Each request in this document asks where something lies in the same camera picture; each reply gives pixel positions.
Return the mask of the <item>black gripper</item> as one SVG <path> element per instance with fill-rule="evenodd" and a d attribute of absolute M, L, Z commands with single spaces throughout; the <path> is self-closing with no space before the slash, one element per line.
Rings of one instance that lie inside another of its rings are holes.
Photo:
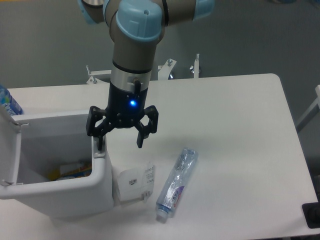
<path fill-rule="evenodd" d="M 99 151 L 102 150 L 103 137 L 114 128 L 135 127 L 138 131 L 138 148 L 143 147 L 144 140 L 150 134 L 157 132 L 159 112 L 155 105 L 145 108 L 147 92 L 147 89 L 142 89 L 140 82 L 133 84 L 133 91 L 120 89 L 111 83 L 106 109 L 94 105 L 89 108 L 86 133 L 89 137 L 98 138 Z M 148 118 L 147 125 L 141 122 L 144 116 Z"/>

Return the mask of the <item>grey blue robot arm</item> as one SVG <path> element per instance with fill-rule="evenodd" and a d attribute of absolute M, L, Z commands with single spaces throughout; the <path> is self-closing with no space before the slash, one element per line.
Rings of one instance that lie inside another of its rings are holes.
<path fill-rule="evenodd" d="M 157 132 L 159 113 L 146 106 L 157 45 L 165 29 L 209 16 L 213 0 L 80 0 L 88 24 L 105 23 L 113 41 L 107 107 L 91 106 L 86 133 L 103 147 L 104 136 L 114 129 L 136 128 L 137 146 Z"/>

